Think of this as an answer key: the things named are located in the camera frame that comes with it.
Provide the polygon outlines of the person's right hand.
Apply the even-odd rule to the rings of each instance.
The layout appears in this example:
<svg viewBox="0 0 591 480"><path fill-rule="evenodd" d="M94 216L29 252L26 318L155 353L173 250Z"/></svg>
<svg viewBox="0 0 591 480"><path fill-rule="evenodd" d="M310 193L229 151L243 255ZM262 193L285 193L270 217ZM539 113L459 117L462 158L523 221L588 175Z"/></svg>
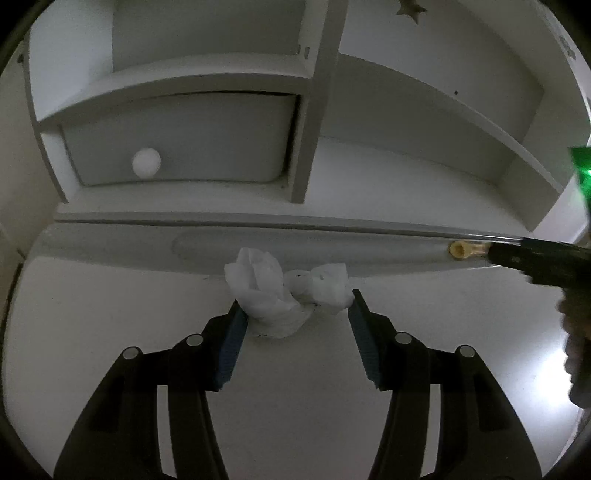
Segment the person's right hand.
<svg viewBox="0 0 591 480"><path fill-rule="evenodd" d="M567 333L565 371L572 383L569 398L582 409L590 408L590 295L564 289L558 304Z"/></svg>

